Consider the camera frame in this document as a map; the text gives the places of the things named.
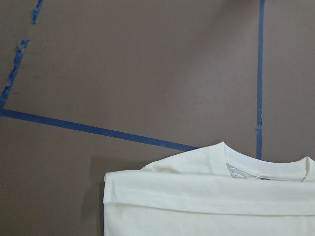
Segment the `cream long-sleeve cat shirt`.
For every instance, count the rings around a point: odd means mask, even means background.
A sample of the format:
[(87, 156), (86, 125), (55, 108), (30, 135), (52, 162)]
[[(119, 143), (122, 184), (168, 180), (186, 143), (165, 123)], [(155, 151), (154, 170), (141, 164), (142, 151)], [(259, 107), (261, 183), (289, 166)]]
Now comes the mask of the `cream long-sleeve cat shirt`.
[(312, 236), (315, 163), (272, 163), (225, 143), (104, 177), (106, 236)]

